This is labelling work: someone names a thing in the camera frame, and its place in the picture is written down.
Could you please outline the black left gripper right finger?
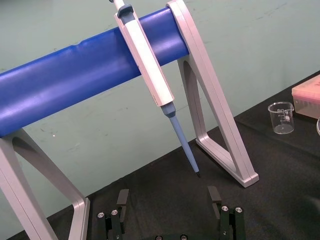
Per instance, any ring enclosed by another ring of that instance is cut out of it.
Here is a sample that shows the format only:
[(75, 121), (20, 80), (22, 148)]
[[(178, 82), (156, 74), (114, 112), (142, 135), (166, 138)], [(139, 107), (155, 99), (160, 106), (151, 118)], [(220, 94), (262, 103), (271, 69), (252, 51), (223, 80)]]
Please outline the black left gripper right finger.
[(244, 239), (244, 209), (241, 206), (229, 207), (222, 203), (222, 198), (215, 186), (208, 186), (208, 199), (217, 221), (219, 240)]

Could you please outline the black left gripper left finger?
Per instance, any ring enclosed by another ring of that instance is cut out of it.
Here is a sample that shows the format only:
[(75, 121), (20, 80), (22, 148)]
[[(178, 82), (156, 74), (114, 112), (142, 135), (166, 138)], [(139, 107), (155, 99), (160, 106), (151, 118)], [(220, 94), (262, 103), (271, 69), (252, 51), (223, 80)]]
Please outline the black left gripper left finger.
[(99, 212), (97, 219), (97, 240), (123, 240), (129, 189), (120, 190), (116, 206), (110, 213)]

